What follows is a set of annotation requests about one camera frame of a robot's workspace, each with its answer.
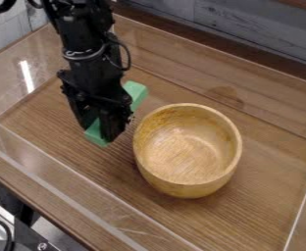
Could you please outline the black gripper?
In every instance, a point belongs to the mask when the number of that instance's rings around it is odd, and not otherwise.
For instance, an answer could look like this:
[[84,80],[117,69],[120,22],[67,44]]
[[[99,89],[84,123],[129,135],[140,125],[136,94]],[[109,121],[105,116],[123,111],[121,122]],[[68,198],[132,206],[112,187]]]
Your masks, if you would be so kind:
[[132,98],[120,83],[129,66],[123,66],[120,49],[64,49],[62,57],[69,69],[60,70],[57,77],[76,120],[88,129],[99,115],[100,136],[112,142],[125,130],[132,115]]

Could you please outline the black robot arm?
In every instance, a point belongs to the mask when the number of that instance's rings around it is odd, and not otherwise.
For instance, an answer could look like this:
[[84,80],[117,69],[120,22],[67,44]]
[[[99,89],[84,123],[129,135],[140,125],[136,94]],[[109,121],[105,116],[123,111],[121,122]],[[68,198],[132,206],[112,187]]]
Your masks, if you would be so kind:
[[28,0],[45,12],[61,40],[68,68],[57,72],[61,91],[81,128],[99,124],[100,138],[113,141],[132,115],[132,98],[121,86],[132,67],[127,45],[111,31],[107,0]]

